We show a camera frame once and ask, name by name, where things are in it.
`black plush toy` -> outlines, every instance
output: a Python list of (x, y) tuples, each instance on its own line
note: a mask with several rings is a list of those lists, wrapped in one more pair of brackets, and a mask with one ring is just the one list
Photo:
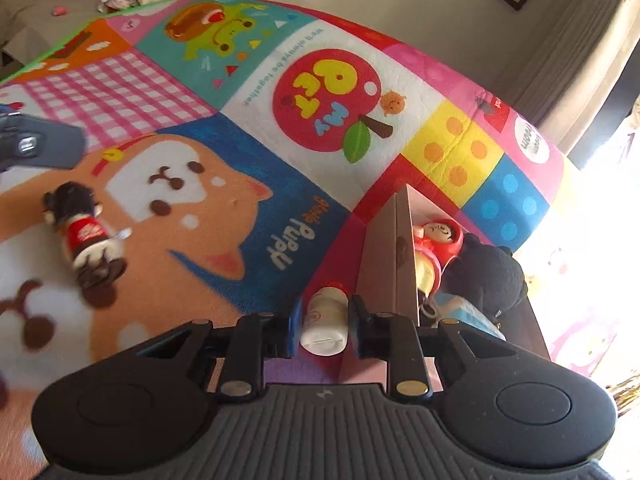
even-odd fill
[(462, 296), (491, 321), (527, 295), (520, 264), (508, 247), (484, 245), (466, 233), (458, 257), (445, 269), (440, 290)]

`colorful play mat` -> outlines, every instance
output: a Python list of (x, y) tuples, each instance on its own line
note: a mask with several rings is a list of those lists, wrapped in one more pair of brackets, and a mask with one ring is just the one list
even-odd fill
[[(30, 409), (65, 374), (193, 318), (230, 325), (327, 280), (353, 290), (366, 222), (405, 183), (515, 252), (553, 359), (588, 375), (615, 334), (593, 288), (575, 293), (575, 168), (498, 97), (355, 23), (258, 0), (140, 7), (26, 67), (0, 103), (88, 141), (72, 171), (0, 176), (0, 478), (43, 467)], [(42, 195), (67, 180), (131, 232), (109, 308), (84, 302), (43, 222)], [(301, 352), (266, 379), (338, 366)]]

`ribbed gray surface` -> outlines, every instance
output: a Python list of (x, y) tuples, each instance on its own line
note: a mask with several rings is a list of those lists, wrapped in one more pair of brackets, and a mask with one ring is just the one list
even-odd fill
[(611, 480), (596, 463), (554, 473), (501, 469), (458, 449), (425, 408), (375, 384), (272, 385), (220, 409), (190, 450), (143, 472), (91, 476), (52, 466), (42, 480)]

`pink gingham pattern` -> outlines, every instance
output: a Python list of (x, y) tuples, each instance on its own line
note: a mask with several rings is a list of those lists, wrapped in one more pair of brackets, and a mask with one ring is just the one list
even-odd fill
[(23, 85), (49, 118), (85, 128), (89, 152), (216, 112), (135, 49)]

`beige curtain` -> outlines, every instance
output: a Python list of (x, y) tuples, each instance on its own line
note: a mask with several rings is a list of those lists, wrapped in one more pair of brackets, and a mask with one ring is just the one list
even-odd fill
[(505, 66), (495, 93), (568, 153), (640, 38), (639, 11), (640, 0), (557, 0)]

